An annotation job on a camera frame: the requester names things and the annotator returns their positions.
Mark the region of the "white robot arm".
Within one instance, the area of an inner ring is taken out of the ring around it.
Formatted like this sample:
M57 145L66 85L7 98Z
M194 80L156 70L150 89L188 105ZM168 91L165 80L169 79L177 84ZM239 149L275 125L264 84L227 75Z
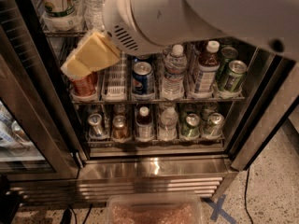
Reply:
M105 69L122 52L224 36L299 61L299 0L106 0L103 20L104 32L87 33L62 65L68 77Z

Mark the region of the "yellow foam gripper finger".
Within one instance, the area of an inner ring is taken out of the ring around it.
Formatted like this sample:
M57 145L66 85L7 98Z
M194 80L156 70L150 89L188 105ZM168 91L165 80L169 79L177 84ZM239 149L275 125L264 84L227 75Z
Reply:
M108 68L120 59L120 50L103 33L91 30L70 52L61 70L69 78L79 79Z

